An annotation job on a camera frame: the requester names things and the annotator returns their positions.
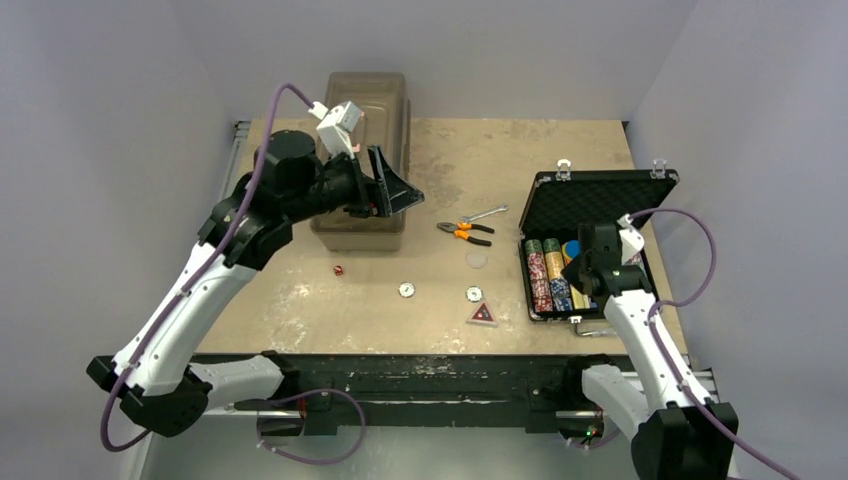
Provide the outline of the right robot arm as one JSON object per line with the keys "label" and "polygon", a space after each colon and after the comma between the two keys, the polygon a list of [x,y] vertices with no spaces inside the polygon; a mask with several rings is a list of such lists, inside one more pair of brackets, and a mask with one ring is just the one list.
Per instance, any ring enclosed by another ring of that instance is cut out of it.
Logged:
{"label": "right robot arm", "polygon": [[602,309],[640,385],[634,387],[617,366],[594,356],[564,376],[564,399],[602,409],[606,425],[629,441],[641,479],[727,478],[738,416],[700,383],[675,347],[646,273],[630,264],[644,247],[643,236],[626,221],[584,224],[578,243],[579,253],[564,275]]}

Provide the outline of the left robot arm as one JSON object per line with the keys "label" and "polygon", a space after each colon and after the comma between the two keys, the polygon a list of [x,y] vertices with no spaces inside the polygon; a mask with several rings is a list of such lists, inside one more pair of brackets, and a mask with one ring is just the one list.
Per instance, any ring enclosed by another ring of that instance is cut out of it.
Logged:
{"label": "left robot arm", "polygon": [[88,365],[89,377],[109,395],[108,407],[148,432],[173,437],[225,405],[292,405],[298,382],[276,353],[224,363],[193,357],[226,306],[292,241],[297,223],[335,210],[390,218],[423,202],[424,193],[391,168],[381,147],[366,152],[370,173],[354,154],[319,159],[306,132],[270,134],[255,152],[253,170],[214,206],[182,273],[142,330],[115,355]]}

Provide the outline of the yellow blue card deck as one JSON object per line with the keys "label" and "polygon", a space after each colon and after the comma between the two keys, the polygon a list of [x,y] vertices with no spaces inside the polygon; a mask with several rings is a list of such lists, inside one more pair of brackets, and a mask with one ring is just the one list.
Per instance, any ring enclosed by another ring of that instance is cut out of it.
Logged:
{"label": "yellow blue card deck", "polygon": [[570,286],[570,290],[575,310],[584,310],[592,306],[591,299],[588,295],[581,293],[573,285]]}

